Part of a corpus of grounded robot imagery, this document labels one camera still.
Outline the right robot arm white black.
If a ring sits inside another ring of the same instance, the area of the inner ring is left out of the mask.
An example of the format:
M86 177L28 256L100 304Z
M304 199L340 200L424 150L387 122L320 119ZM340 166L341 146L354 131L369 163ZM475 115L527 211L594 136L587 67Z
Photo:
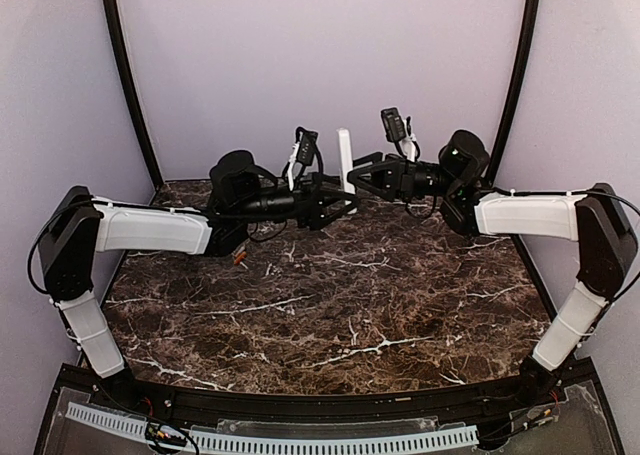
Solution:
M625 210L630 202L606 183L577 191L506 191L483 183L490 161L482 141L456 131L435 163L399 152L352 159L350 136L338 132L344 182L378 197L409 202L433 196L446 224L460 235L530 235L579 245L576 283L523 366L551 373L591 334L609 306L630 288L627 274L638 239Z

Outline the white remote control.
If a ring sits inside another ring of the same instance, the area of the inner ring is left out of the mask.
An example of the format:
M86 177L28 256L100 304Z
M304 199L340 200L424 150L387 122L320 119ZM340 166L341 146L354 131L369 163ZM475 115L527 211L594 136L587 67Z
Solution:
M348 173L353 169L353 156L350 132L347 128L337 130L338 147L340 154L340 183L344 192L350 195L356 193L355 186L347 179Z

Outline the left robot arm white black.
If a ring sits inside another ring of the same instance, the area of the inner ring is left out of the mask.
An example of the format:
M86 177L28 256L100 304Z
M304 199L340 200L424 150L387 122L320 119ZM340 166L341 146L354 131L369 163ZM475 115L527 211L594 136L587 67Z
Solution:
M94 295L97 252L168 251L224 257L232 254L261 222L294 220L320 230L357 208L356 195L324 187L317 170L284 181L256 165L247 150L224 155L210 171L212 192L203 209L152 207L94 197L72 187L39 231L27 260L41 264L36 291L50 298L75 342L102 379L128 368Z

